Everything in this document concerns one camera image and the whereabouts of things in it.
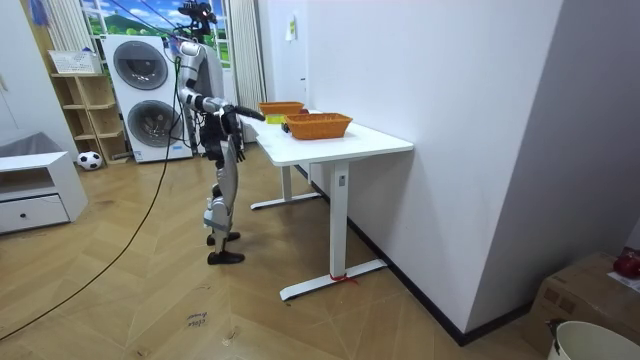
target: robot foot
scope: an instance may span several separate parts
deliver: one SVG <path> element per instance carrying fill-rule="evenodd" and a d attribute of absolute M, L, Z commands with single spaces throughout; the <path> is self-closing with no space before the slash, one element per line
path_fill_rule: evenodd
<path fill-rule="evenodd" d="M 229 238 L 227 238 L 227 241 L 233 241 L 238 239 L 240 239 L 240 233 L 232 231 L 229 233 Z M 207 245 L 213 246 L 215 244 L 216 244 L 216 238 L 213 236 L 213 234 L 207 236 Z"/>
<path fill-rule="evenodd" d="M 219 264 L 237 264 L 244 261 L 244 255 L 232 253 L 229 251 L 222 251 L 218 253 L 210 253 L 207 257 L 207 264 L 219 265 Z"/>

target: orange basket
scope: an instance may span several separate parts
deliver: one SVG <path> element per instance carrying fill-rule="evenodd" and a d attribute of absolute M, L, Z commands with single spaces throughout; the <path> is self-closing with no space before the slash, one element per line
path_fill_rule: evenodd
<path fill-rule="evenodd" d="M 291 134 L 300 140 L 343 137 L 351 120 L 348 116 L 336 113 L 286 115 Z"/>
<path fill-rule="evenodd" d="M 300 110 L 304 107 L 304 104 L 297 101 L 286 101 L 259 103 L 258 106 L 260 107 L 260 111 L 262 111 L 264 115 L 286 115 L 299 114 Z"/>

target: cardboard box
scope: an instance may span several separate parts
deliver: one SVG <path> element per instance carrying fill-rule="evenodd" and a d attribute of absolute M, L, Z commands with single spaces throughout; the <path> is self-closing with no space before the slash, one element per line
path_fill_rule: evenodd
<path fill-rule="evenodd" d="M 546 278 L 527 315 L 522 336 L 547 356 L 550 319 L 590 322 L 640 345 L 640 294 L 607 274 L 615 257 L 597 253 Z"/>

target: washing machine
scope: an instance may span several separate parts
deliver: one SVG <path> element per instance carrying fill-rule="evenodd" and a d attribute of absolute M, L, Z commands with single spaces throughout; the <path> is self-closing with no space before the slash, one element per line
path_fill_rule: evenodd
<path fill-rule="evenodd" d="M 102 47 L 136 161 L 164 160 L 167 144 L 169 159 L 192 157 L 189 127 L 179 116 L 177 99 L 173 108 L 175 70 L 163 39 L 104 35 Z"/>

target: white bucket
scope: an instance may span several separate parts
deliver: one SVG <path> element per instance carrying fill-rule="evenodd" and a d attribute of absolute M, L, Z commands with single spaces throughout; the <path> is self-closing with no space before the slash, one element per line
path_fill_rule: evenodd
<path fill-rule="evenodd" d="M 555 338 L 549 360 L 640 359 L 640 346 L 598 325 L 567 321 L 549 326 Z"/>

